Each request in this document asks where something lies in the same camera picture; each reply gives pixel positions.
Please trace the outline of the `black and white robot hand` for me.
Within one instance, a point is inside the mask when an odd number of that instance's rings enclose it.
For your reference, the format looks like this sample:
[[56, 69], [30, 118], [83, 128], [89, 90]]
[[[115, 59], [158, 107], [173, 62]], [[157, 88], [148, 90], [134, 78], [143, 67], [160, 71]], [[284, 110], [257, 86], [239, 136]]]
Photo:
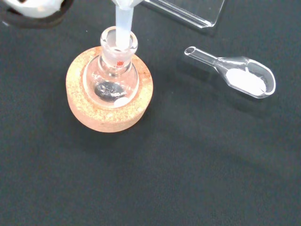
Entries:
[[72, 0], [2, 0], [0, 21], [24, 29], [48, 29], [59, 25]]

